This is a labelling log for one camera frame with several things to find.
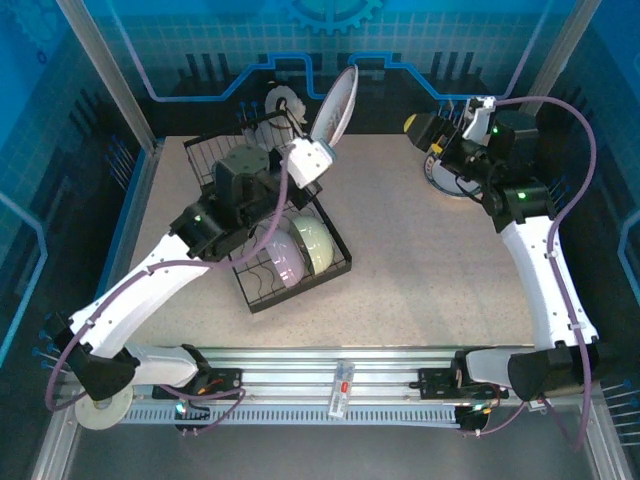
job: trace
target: speckled countertop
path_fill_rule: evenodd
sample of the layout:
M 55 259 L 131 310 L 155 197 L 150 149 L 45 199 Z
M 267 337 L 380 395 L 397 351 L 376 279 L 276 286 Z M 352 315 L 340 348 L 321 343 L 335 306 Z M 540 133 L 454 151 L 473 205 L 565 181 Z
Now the speckled countertop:
M 133 264 L 199 195 L 169 137 Z M 208 272 L 132 340 L 203 347 L 514 345 L 532 342 L 515 265 L 482 208 L 424 178 L 404 135 L 347 135 L 319 199 L 353 255 L 351 272 L 252 315 L 231 272 Z

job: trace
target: metal frame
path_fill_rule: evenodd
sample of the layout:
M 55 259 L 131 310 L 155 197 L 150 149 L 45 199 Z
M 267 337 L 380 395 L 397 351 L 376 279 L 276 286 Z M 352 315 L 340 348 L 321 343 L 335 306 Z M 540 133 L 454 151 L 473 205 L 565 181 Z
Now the metal frame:
M 72 408 L 54 413 L 31 473 L 31 480 L 64 478 L 78 433 L 78 422 Z
M 57 0 L 57 3 L 122 112 L 122 116 L 129 124 L 138 143 L 145 152 L 153 153 L 156 148 L 156 139 L 151 127 L 84 2 L 82 0 Z
M 420 400 L 418 390 L 408 387 L 417 378 L 417 368 L 448 367 L 457 348 L 336 348 L 336 349 L 204 349 L 205 358 L 219 368 L 242 368 L 247 397 L 230 423 L 236 425 L 404 425 L 456 428 L 453 405 L 479 403 Z M 349 359 L 356 374 L 349 400 L 351 417 L 342 421 L 324 415 L 328 409 L 333 373 L 338 359 Z M 77 380 L 69 375 L 61 396 L 77 391 Z M 176 421 L 175 401 L 154 400 L 151 386 L 135 387 L 134 402 L 122 424 L 189 425 L 206 421 Z M 203 403 L 217 418 L 233 401 Z M 502 405 L 515 407 L 511 397 Z M 553 399 L 559 409 L 580 412 L 579 395 Z M 592 468 L 598 478 L 632 480 L 631 471 L 617 439 L 613 421 L 599 388 L 594 392 L 587 431 Z M 64 478 L 73 453 L 77 422 L 72 408 L 56 413 L 32 479 Z
M 576 5 L 553 43 L 549 55 L 547 55 L 529 90 L 528 96 L 549 95 L 551 88 L 565 69 L 569 57 L 573 54 L 601 1 L 576 0 Z M 540 103 L 528 102 L 520 107 L 520 111 L 529 115 L 536 115 L 540 107 Z

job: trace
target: glass panel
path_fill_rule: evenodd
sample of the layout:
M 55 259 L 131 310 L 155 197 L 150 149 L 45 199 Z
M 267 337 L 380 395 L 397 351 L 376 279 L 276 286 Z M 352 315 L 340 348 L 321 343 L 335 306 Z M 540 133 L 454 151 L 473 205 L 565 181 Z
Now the glass panel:
M 27 478 L 57 355 L 39 331 L 94 298 L 139 148 L 55 2 L 0 2 L 0 60 L 0 464 Z
M 164 135 L 210 131 L 242 113 L 243 101 L 256 101 L 260 110 L 269 80 L 290 85 L 313 118 L 350 63 L 360 67 L 352 127 L 360 132 L 399 132 L 416 105 L 436 108 L 433 99 L 524 93 L 573 2 L 115 0 L 110 7 L 91 0 L 87 5 L 154 131 Z M 385 115 L 367 116 L 367 104 Z

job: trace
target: black wire rack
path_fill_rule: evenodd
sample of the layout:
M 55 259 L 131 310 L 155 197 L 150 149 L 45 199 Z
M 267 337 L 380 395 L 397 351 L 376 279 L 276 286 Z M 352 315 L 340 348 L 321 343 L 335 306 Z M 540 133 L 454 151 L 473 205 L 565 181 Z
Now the black wire rack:
M 351 253 L 318 199 L 314 198 L 312 203 L 300 211 L 291 203 L 287 204 L 280 219 L 279 228 L 290 232 L 292 220 L 299 216 L 315 217 L 327 227 L 333 240 L 333 262 L 324 272 L 314 275 L 309 268 L 310 262 L 307 260 L 302 280 L 293 287 L 287 288 L 282 283 L 269 254 L 266 250 L 262 250 L 245 265 L 233 269 L 251 313 L 257 313 L 273 307 L 351 270 Z M 230 257 L 232 259 L 238 258 L 257 245 L 266 233 L 267 228 L 269 228 L 270 223 L 271 218 L 260 223 L 253 238 L 241 248 L 232 252 Z
M 209 188 L 215 189 L 212 173 L 214 166 L 224 159 L 234 147 L 245 144 L 262 148 L 265 150 L 265 154 L 267 151 L 270 152 L 270 169 L 275 170 L 280 168 L 281 155 L 286 154 L 287 146 L 291 141 L 296 137 L 303 136 L 305 134 L 293 116 L 288 112 L 278 111 L 261 118 L 241 122 L 232 128 L 214 134 L 202 135 L 185 142 L 184 146 L 193 173 L 198 179 L 201 190 L 205 192 Z M 289 185 L 290 188 L 295 188 L 293 182 L 290 181 Z M 331 234 L 334 251 L 333 262 L 324 272 L 315 275 L 309 268 L 310 261 L 307 258 L 302 280 L 293 287 L 287 288 L 282 283 L 269 254 L 266 250 L 262 250 L 245 265 L 233 269 L 251 313 L 272 307 L 351 270 L 351 253 L 316 198 L 321 190 L 322 188 L 317 182 L 307 187 L 304 198 L 311 201 L 305 201 L 306 206 L 301 209 L 294 205 L 296 195 L 294 194 L 293 198 L 290 196 L 291 201 L 285 205 L 278 226 L 281 230 L 290 232 L 291 221 L 295 217 L 311 216 L 317 218 Z M 239 258 L 256 246 L 269 228 L 271 220 L 272 217 L 269 217 L 260 222 L 249 241 L 233 251 L 230 258 Z

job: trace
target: black cable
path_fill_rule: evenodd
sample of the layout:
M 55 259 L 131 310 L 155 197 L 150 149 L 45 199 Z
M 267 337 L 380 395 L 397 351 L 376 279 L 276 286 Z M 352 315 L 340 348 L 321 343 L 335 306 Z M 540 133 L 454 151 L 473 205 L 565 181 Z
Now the black cable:
M 456 175 L 456 186 L 460 189 L 460 191 L 462 193 L 464 193 L 465 197 L 473 200 L 474 202 L 476 202 L 479 205 L 482 205 L 482 202 L 480 200 L 478 200 L 470 191 L 465 190 L 464 188 L 462 188 L 462 185 L 460 185 L 458 183 L 458 179 L 460 178 L 460 175 Z

